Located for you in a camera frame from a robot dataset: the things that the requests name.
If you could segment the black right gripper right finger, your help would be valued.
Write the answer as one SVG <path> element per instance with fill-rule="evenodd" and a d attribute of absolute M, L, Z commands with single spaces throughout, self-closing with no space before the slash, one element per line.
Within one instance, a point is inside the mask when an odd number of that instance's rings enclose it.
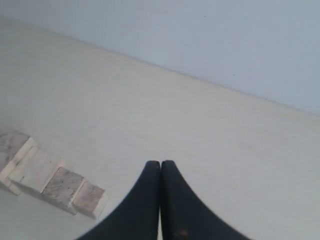
<path fill-rule="evenodd" d="M 164 240 L 245 240 L 193 192 L 172 160 L 161 164 L 160 219 Z"/>

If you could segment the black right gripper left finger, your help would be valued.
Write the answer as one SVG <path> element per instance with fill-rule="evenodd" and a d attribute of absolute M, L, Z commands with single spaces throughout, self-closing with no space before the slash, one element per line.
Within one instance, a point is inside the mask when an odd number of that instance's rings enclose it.
<path fill-rule="evenodd" d="M 161 167 L 147 161 L 122 202 L 80 240 L 156 240 L 159 227 Z"/>

